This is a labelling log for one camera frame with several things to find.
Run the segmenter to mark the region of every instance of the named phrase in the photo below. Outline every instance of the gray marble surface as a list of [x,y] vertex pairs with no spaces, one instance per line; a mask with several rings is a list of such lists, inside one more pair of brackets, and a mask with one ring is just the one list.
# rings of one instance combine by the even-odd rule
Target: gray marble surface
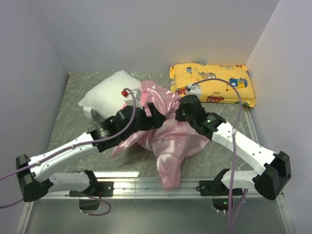
[[[90,89],[112,74],[109,72],[70,74],[49,150],[75,139],[94,125],[94,122],[84,116],[82,108],[77,103]],[[159,85],[170,89],[169,72],[130,72],[129,74],[140,81],[155,80]],[[207,112],[216,112],[232,124],[239,109],[239,106],[235,104],[203,103],[202,105]],[[247,137],[251,137],[243,114],[237,129]],[[136,144],[122,155],[112,159],[112,151],[113,149],[110,149],[81,159],[61,168],[59,172],[71,173],[74,170],[88,169],[112,177],[159,177],[156,158],[152,152]],[[210,142],[202,152],[184,160],[181,166],[182,177],[216,176],[222,169],[231,167],[232,156],[233,153],[230,150],[215,142]],[[237,160],[236,168],[251,170],[251,167],[241,159]]]

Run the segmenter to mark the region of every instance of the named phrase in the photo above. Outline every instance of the pink satin cloth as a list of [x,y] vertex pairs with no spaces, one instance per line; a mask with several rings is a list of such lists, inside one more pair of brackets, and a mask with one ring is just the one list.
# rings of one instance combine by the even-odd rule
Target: pink satin cloth
[[151,116],[147,103],[152,102],[160,113],[166,116],[159,129],[139,131],[121,142],[113,151],[112,157],[135,143],[153,151],[157,157],[157,170],[163,187],[167,190],[179,187],[181,179],[180,166],[184,158],[193,156],[207,145],[209,140],[196,133],[186,122],[175,119],[180,96],[159,86],[155,81],[143,81],[141,104],[147,116]]

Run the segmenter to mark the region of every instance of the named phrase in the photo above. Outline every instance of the white pillow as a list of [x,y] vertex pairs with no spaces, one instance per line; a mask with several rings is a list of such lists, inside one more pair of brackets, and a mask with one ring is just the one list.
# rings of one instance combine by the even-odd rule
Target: white pillow
[[125,104],[125,97],[121,94],[124,88],[141,89],[141,82],[125,71],[116,72],[86,93],[78,105],[83,107],[84,115],[91,120],[94,120],[92,110],[103,118],[114,116]]

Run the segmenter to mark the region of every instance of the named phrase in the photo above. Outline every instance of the white backdrop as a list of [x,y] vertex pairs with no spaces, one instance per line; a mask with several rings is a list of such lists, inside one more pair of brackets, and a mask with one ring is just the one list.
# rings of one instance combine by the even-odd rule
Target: white backdrop
[[278,0],[29,0],[69,72],[246,63]]
[[[46,152],[68,74],[28,1],[0,1],[0,177],[15,158]],[[15,175],[0,183],[0,205],[22,197]],[[24,203],[0,210],[13,234]]]
[[298,234],[312,233],[312,2],[281,0],[247,66],[260,142],[291,157],[285,197]]

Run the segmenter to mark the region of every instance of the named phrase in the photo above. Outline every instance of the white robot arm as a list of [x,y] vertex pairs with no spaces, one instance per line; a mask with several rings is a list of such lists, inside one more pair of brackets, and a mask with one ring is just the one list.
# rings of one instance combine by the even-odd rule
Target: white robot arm
[[136,100],[135,115],[129,128],[122,134],[120,133],[133,114],[134,107],[129,105],[133,104],[130,96],[125,100],[128,105],[118,111],[116,116],[109,117],[71,142],[42,155],[18,156],[17,169],[27,167],[26,170],[17,173],[23,200],[35,201],[47,193],[68,190],[93,195],[98,188],[98,181],[92,171],[85,170],[81,173],[56,173],[56,171],[76,160],[115,147],[137,131],[147,131],[162,126],[166,117],[158,112],[153,103],[147,104],[152,115],[148,117],[140,105],[141,91],[136,89],[132,90],[132,93]]
[[[252,171],[235,171],[233,189],[256,189],[262,196],[274,200],[291,178],[289,156],[281,151],[268,150],[237,130],[216,113],[206,113],[198,96],[200,93],[184,96],[176,111],[176,119],[187,121],[199,134],[233,151],[233,131],[235,133],[236,154],[253,168]],[[230,187],[231,170],[222,170],[214,179],[216,191]]]

